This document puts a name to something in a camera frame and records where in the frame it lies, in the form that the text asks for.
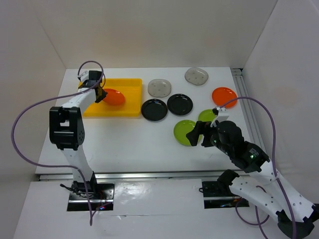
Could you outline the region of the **green plate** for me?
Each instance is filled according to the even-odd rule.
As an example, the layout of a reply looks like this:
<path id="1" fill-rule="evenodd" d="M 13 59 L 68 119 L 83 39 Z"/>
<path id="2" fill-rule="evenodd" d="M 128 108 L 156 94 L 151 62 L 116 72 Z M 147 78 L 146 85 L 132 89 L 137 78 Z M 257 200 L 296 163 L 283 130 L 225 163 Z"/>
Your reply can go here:
<path id="1" fill-rule="evenodd" d="M 213 109 L 203 110 L 199 115 L 198 121 L 212 122 L 216 118 L 216 115 L 213 112 Z"/>
<path id="2" fill-rule="evenodd" d="M 195 122 L 192 120 L 181 120 L 179 121 L 173 129 L 173 135 L 178 143 L 183 146 L 191 146 L 186 135 L 191 132 L 195 127 Z"/>

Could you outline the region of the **green plate front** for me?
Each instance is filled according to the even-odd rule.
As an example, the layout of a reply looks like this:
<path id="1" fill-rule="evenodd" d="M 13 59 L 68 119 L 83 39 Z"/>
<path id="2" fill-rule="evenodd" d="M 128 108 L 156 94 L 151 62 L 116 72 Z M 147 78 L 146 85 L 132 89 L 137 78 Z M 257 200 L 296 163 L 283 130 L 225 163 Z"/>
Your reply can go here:
<path id="1" fill-rule="evenodd" d="M 195 122 L 192 120 L 181 120 L 179 121 L 173 129 L 173 135 L 178 143 L 183 146 L 191 146 L 186 135 L 191 132 L 195 127 Z"/>

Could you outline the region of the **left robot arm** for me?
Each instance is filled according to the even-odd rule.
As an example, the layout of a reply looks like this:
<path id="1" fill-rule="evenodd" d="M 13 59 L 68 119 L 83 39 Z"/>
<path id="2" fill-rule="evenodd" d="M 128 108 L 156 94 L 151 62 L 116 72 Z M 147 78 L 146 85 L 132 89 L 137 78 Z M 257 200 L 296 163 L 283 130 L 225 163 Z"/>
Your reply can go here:
<path id="1" fill-rule="evenodd" d="M 49 138 L 64 154 L 72 168 L 71 190 L 88 199 L 98 194 L 99 187 L 94 171 L 86 159 L 83 142 L 85 130 L 82 114 L 93 103 L 99 103 L 107 93 L 101 87 L 101 71 L 85 71 L 79 75 L 78 94 L 60 107 L 49 111 Z"/>

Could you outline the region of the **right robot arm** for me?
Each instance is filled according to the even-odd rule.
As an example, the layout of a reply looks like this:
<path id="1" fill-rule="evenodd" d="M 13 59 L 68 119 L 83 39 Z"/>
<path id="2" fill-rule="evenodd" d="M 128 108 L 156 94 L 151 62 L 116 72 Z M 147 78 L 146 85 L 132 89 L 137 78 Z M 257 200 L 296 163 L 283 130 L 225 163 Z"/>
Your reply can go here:
<path id="1" fill-rule="evenodd" d="M 226 154 L 231 162 L 257 180 L 260 188 L 250 185 L 233 170 L 224 171 L 217 189 L 222 195 L 238 195 L 262 209 L 291 239 L 303 239 L 314 229 L 319 219 L 319 206 L 303 197 L 274 167 L 272 160 L 257 145 L 247 142 L 241 129 L 232 121 L 216 125 L 198 121 L 186 137 L 196 146 L 200 135 L 202 146 L 214 146 Z"/>

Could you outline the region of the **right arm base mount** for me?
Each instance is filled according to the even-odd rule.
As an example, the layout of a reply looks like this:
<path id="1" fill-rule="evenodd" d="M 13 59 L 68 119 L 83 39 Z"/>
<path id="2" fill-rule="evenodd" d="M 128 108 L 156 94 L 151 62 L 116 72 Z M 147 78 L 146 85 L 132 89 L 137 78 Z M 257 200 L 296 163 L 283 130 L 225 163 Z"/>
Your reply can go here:
<path id="1" fill-rule="evenodd" d="M 247 200 L 222 189 L 217 181 L 202 181 L 198 190 L 203 194 L 205 209 L 249 207 Z"/>

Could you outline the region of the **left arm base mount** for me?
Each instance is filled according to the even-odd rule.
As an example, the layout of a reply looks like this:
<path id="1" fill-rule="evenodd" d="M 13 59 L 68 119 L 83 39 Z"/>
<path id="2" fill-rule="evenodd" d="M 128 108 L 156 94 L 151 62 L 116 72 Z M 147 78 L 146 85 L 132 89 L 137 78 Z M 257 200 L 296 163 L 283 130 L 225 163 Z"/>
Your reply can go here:
<path id="1" fill-rule="evenodd" d="M 114 183 L 98 184 L 100 187 L 96 193 L 89 192 L 90 204 L 92 211 L 112 211 L 114 208 Z M 85 192 L 76 192 L 75 189 L 60 184 L 60 187 L 70 192 L 68 199 L 68 212 L 89 211 Z"/>

